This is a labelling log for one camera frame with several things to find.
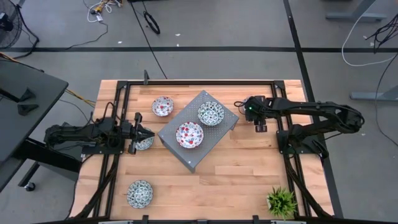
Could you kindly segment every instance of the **caster wheel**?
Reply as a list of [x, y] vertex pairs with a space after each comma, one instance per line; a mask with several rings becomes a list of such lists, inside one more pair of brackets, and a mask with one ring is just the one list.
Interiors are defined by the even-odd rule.
[[35, 190], [36, 185], [34, 183], [32, 183], [32, 182], [28, 182], [27, 185], [24, 188], [25, 188], [25, 190], [27, 192], [31, 192], [31, 191]]

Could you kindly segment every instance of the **potted plant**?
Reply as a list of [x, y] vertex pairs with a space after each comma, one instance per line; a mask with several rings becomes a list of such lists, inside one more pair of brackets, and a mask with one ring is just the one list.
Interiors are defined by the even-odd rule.
[[293, 200], [293, 192], [286, 189], [272, 188], [272, 192], [267, 196], [267, 203], [269, 212], [277, 217], [282, 217], [284, 220], [290, 218], [297, 205]]

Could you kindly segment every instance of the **white cable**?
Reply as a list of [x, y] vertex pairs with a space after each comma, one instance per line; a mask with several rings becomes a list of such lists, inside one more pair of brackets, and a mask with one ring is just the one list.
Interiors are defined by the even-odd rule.
[[[91, 12], [91, 9], [92, 9], [92, 8], [94, 8], [95, 6], [101, 4], [103, 1], [105, 1], [105, 0], [101, 0], [99, 3], [92, 5], [92, 6], [88, 9], [88, 12], [87, 12], [87, 21], [88, 21], [88, 22], [98, 22], [97, 19], [94, 20], [94, 21], [91, 21], [91, 20], [90, 20], [90, 12]], [[111, 12], [112, 12], [112, 7], [111, 7], [110, 5], [116, 5], [116, 3], [107, 2], [107, 3], [105, 4], [104, 7], [105, 7], [105, 9], [106, 9], [106, 11], [107, 11], [108, 13], [111, 13]]]
[[364, 11], [364, 12], [362, 13], [362, 15], [361, 15], [361, 16], [357, 19], [357, 21], [354, 23], [353, 28], [351, 28], [350, 32], [348, 33], [348, 36], [347, 36], [346, 40], [345, 40], [344, 43], [343, 43], [343, 46], [341, 47], [341, 55], [343, 56], [343, 60], [344, 60], [345, 63], [347, 63], [347, 65], [351, 65], [351, 66], [353, 66], [353, 67], [362, 67], [362, 66], [367, 66], [367, 65], [374, 65], [374, 64], [378, 64], [378, 63], [388, 62], [388, 61], [390, 61], [390, 60], [392, 60], [392, 59], [394, 58], [394, 56], [393, 56], [393, 57], [391, 57], [391, 58], [389, 58], [389, 59], [385, 59], [385, 60], [382, 60], [382, 61], [380, 61], [380, 62], [370, 62], [370, 63], [365, 63], [365, 64], [362, 64], [362, 65], [355, 65], [355, 64], [352, 64], [352, 63], [347, 62], [346, 58], [344, 57], [344, 46], [346, 45], [347, 40], [349, 39], [351, 33], [353, 32], [353, 30], [354, 30], [356, 24], [357, 24], [357, 23], [359, 22], [359, 20], [363, 17], [363, 15], [365, 15], [365, 13], [370, 9], [370, 7], [371, 7], [373, 4], [374, 4], [374, 3], [372, 3], [372, 4], [368, 7], [368, 9], [367, 9], [366, 11]]

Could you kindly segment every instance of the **perforated metal platform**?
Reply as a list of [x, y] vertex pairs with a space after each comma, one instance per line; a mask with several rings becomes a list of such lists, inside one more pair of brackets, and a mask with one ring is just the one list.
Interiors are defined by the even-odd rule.
[[[216, 126], [207, 126], [200, 122], [198, 118], [198, 109], [200, 105], [207, 101], [214, 101], [223, 106], [224, 119]], [[221, 138], [228, 132], [233, 130], [238, 116], [232, 113], [218, 100], [214, 99], [210, 94], [203, 90], [197, 95], [173, 120], [171, 120], [158, 135], [163, 145], [172, 152], [192, 173], [195, 172], [195, 167], [199, 162], [213, 149], [213, 147], [221, 140]], [[193, 149], [186, 149], [177, 142], [175, 138], [175, 131], [177, 128], [187, 122], [196, 122], [203, 129], [203, 141], [201, 144]]]

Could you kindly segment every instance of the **wooden table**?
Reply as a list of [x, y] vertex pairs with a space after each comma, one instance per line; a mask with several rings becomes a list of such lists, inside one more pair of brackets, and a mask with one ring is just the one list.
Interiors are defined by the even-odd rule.
[[[253, 124], [247, 123], [233, 105], [247, 96], [272, 96], [271, 88], [264, 85], [167, 85], [168, 80], [164, 82], [165, 85], [133, 86], [126, 119], [133, 120], [138, 111], [143, 116], [142, 125], [157, 133], [199, 92], [206, 90], [238, 115], [239, 121], [199, 163], [194, 174], [162, 145], [158, 136], [150, 149], [138, 151], [134, 156], [126, 149], [119, 160], [111, 219], [140, 220], [143, 215], [149, 215], [151, 220], [250, 220], [253, 215], [259, 215], [260, 219], [275, 218], [268, 212], [266, 196], [272, 187], [287, 188], [284, 161], [275, 136], [277, 122], [268, 119], [268, 132], [256, 133]], [[101, 82], [95, 118], [102, 117], [106, 103], [114, 100], [116, 83], [117, 80]], [[300, 80], [285, 80], [285, 87], [288, 99], [305, 101]], [[174, 100], [174, 111], [165, 118], [157, 117], [151, 110], [153, 100], [160, 95]], [[292, 121], [304, 125], [311, 122], [308, 116], [302, 115], [293, 115]], [[82, 210], [96, 190], [102, 160], [102, 155], [94, 155], [81, 168], [71, 216]], [[307, 188], [323, 209], [333, 214], [319, 157], [301, 154], [300, 160]], [[154, 199], [148, 207], [134, 209], [127, 203], [126, 192], [130, 184], [141, 179], [152, 184]], [[100, 215], [104, 214], [107, 193], [108, 190], [103, 194]], [[299, 212], [304, 215], [297, 187], [296, 194]]]

